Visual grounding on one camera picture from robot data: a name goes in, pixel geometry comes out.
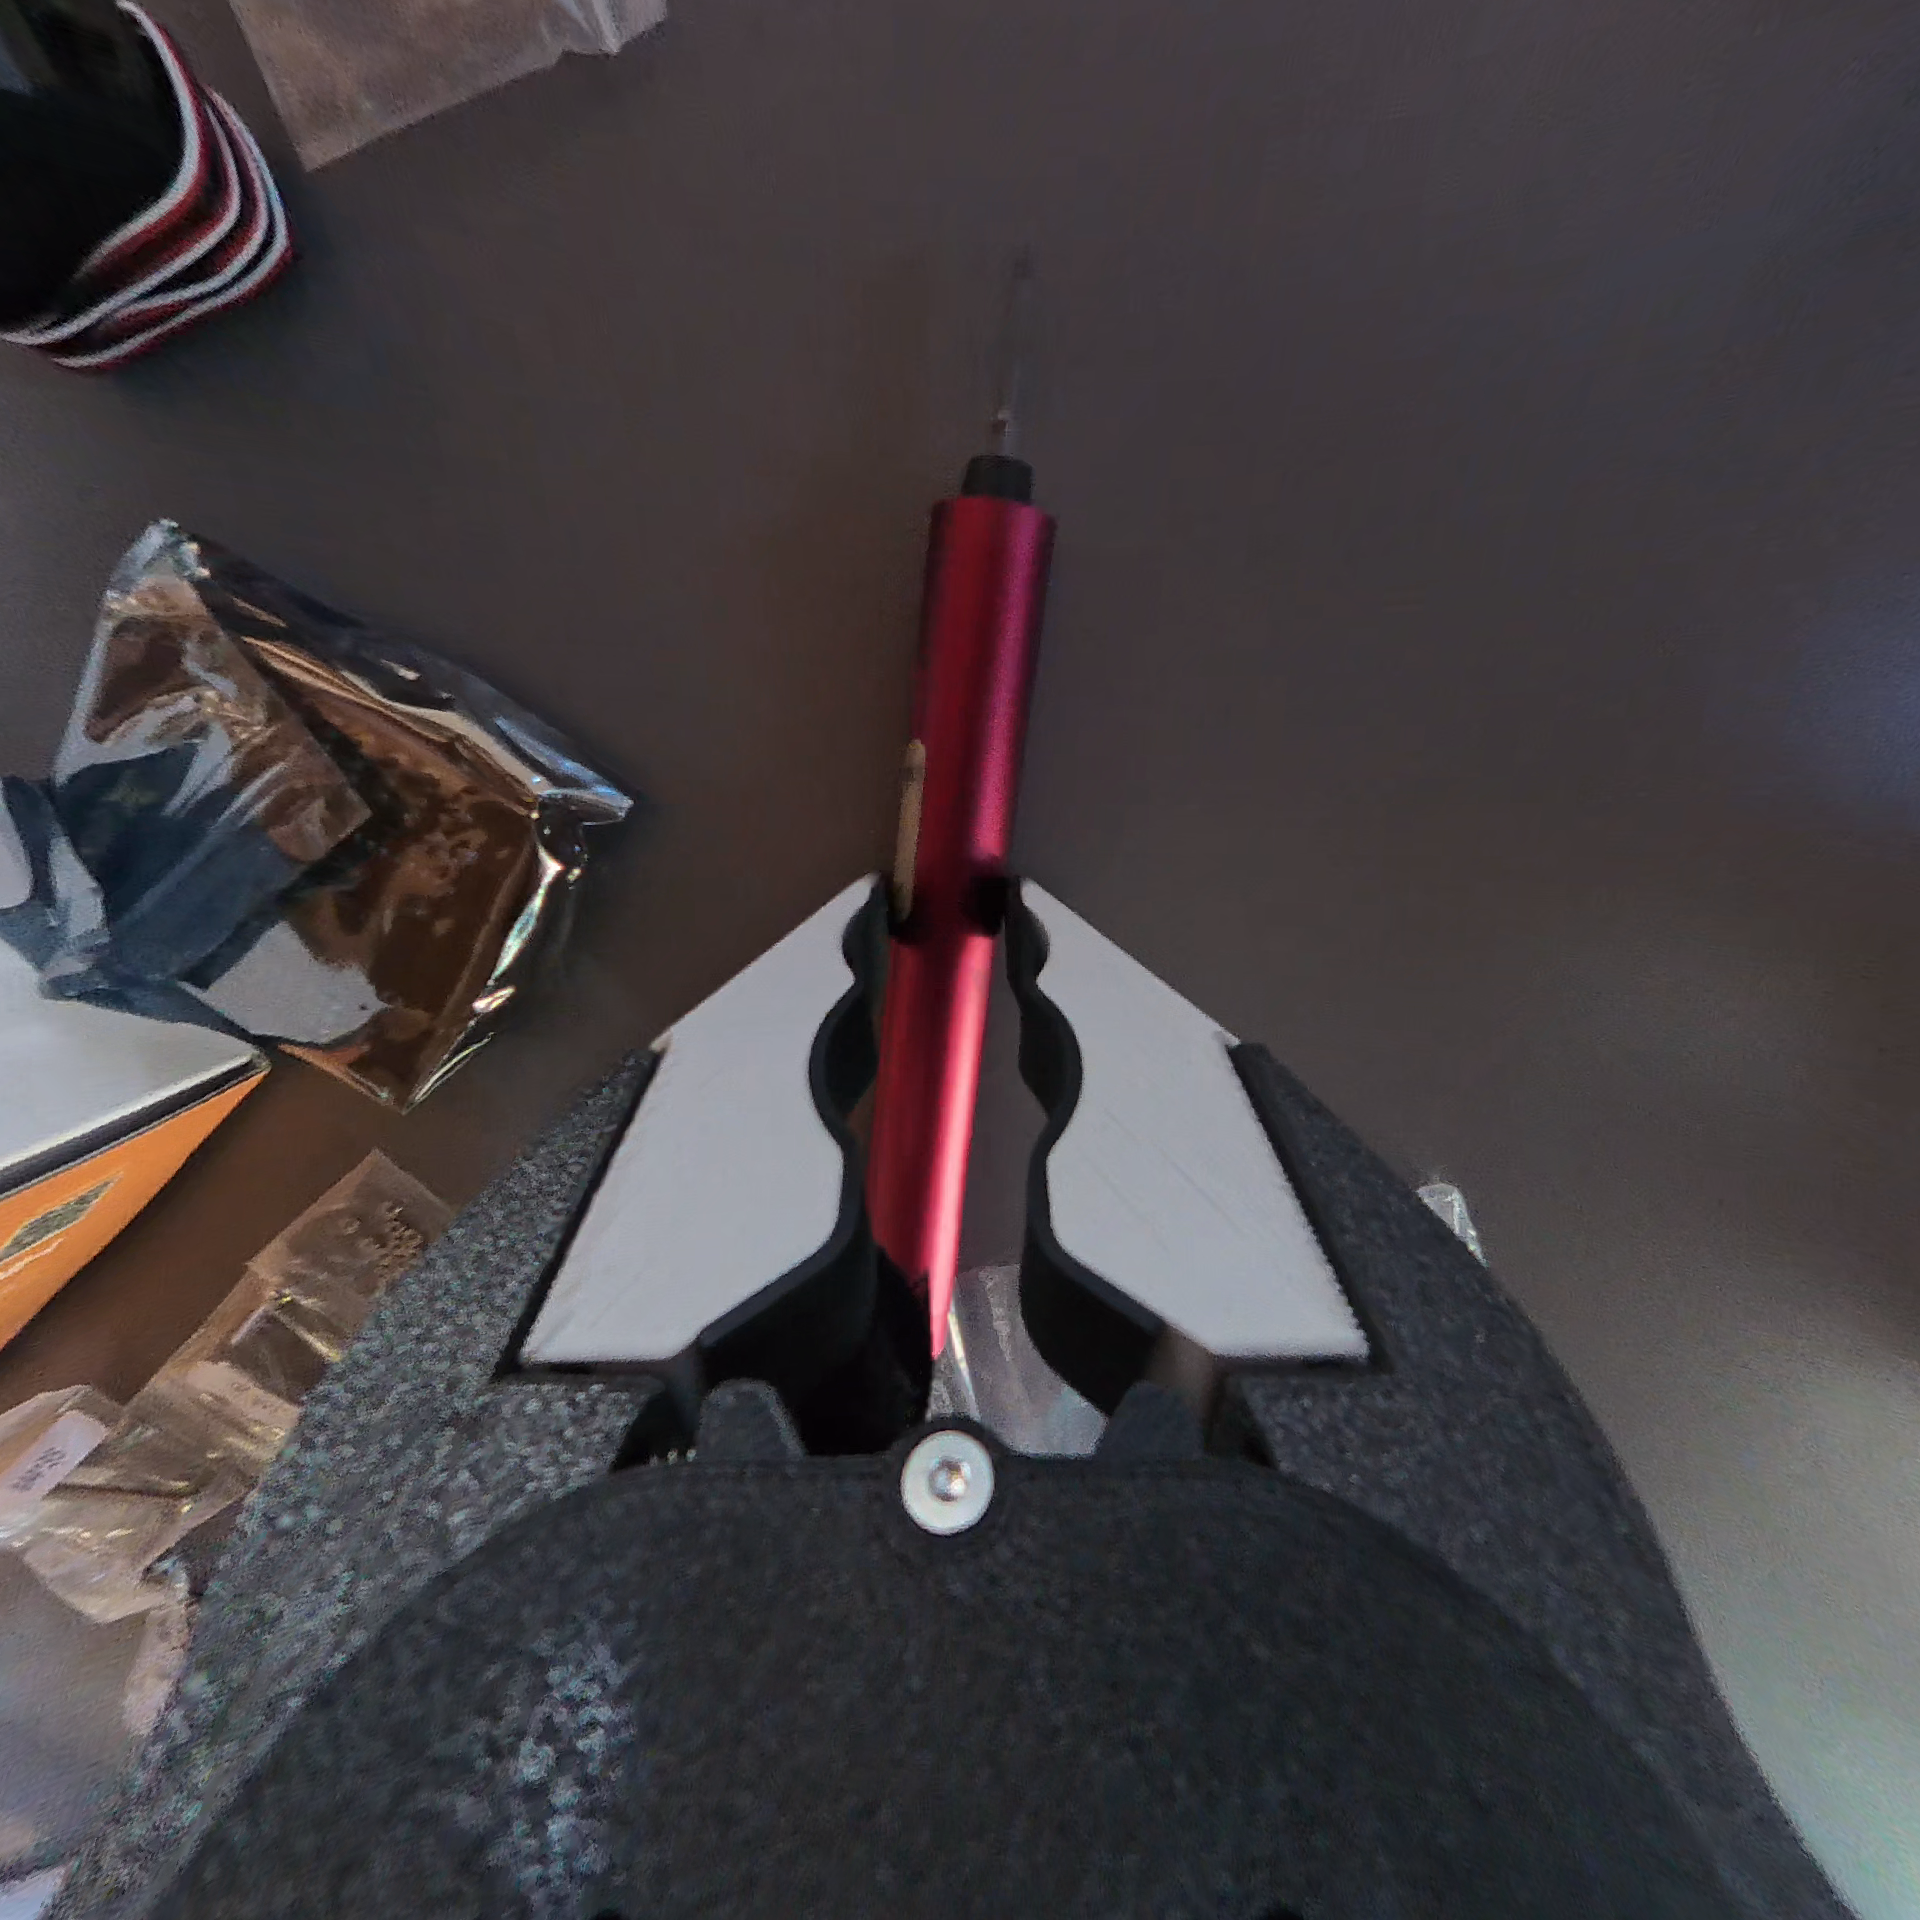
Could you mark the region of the pile of small screw bags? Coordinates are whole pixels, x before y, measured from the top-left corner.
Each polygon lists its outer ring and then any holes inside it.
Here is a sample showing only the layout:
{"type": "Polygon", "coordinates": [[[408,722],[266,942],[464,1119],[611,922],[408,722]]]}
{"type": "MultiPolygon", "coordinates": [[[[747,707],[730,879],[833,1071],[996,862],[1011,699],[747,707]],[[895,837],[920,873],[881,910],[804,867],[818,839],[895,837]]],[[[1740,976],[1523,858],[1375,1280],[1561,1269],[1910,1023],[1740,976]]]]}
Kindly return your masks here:
{"type": "Polygon", "coordinates": [[[153,1608],[153,1567],[258,1488],[377,1298],[450,1218],[371,1154],[247,1261],[132,1400],[72,1386],[23,1405],[6,1551],[84,1617],[153,1608]]]}

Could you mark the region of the red white striped object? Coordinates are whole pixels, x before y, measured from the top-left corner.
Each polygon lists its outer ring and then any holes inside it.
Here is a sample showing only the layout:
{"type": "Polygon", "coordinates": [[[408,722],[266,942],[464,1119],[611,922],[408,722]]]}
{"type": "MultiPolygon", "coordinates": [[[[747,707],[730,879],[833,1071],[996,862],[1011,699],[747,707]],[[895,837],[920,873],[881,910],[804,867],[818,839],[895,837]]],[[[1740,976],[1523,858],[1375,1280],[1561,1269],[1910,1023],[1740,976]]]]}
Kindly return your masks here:
{"type": "Polygon", "coordinates": [[[105,373],[266,291],[273,168],[132,2],[2,3],[2,338],[105,373]]]}

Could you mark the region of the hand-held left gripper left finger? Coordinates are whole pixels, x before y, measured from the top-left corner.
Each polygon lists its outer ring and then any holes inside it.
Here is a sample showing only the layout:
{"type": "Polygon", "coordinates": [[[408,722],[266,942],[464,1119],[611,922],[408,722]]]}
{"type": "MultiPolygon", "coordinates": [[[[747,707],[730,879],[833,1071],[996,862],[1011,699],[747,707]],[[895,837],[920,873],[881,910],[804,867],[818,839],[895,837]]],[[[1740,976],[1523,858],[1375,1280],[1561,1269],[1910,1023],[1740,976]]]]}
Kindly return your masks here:
{"type": "Polygon", "coordinates": [[[522,1317],[528,1375],[642,1375],[690,1431],[771,1384],[816,1454],[905,1426],[905,1285],[875,1249],[859,1118],[889,888],[854,879],[667,1025],[522,1317]]]}

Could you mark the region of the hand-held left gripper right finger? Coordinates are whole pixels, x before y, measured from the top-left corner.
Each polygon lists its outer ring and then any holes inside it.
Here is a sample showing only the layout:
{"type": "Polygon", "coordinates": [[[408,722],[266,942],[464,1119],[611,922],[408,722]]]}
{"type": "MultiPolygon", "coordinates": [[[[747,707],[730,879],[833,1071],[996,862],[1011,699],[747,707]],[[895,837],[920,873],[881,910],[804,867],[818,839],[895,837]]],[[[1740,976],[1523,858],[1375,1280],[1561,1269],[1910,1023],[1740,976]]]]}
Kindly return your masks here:
{"type": "Polygon", "coordinates": [[[1007,903],[1024,1329],[1084,1400],[1142,1383],[1212,1413],[1239,1374],[1363,1369],[1370,1334],[1219,1018],[1033,879],[1007,903]]]}

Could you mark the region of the silver antistatic bag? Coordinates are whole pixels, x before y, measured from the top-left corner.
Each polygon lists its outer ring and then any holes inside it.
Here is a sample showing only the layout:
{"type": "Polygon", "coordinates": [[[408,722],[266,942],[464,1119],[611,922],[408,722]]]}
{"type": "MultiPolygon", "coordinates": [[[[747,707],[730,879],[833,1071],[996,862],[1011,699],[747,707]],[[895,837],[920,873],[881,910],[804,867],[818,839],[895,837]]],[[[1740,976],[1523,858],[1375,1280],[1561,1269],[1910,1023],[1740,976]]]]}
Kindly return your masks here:
{"type": "Polygon", "coordinates": [[[466,665],[155,519],[51,770],[6,778],[6,949],[51,1000],[263,1041],[408,1112],[563,944],[633,793],[466,665]]]}

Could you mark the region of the red screwdriver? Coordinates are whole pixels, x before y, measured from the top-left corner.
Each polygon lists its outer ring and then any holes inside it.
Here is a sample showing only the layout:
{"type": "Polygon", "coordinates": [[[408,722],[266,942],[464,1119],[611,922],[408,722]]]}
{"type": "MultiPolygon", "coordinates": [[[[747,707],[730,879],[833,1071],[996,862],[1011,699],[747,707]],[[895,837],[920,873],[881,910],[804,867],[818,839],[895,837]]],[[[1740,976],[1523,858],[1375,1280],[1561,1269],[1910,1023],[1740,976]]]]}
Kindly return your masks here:
{"type": "Polygon", "coordinates": [[[1011,886],[1024,738],[1056,520],[1023,443],[1036,262],[1014,254],[992,408],[930,512],[881,1005],[868,1214],[879,1251],[946,1346],[992,960],[1011,886]]]}

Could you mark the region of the orange and white cardboard box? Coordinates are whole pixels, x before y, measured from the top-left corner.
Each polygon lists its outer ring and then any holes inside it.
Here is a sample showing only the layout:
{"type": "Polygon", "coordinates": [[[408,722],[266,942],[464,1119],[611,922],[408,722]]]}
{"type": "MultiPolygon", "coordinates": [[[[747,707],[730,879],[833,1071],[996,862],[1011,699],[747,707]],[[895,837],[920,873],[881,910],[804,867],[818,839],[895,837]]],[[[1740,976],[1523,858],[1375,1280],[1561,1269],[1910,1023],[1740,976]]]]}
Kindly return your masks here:
{"type": "Polygon", "coordinates": [[[89,1263],[271,1063],[202,1023],[47,999],[2,949],[2,1342],[89,1263]]]}

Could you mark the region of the empty clear zip bag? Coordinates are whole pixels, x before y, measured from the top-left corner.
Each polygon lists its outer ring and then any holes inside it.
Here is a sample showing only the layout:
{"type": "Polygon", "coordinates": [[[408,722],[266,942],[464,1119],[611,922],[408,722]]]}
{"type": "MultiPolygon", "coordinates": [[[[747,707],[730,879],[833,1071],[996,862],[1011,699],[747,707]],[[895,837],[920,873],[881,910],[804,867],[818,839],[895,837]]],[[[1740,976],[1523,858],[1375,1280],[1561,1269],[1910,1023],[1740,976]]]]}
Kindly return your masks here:
{"type": "Polygon", "coordinates": [[[528,80],[615,57],[667,2],[231,2],[304,168],[528,80]]]}

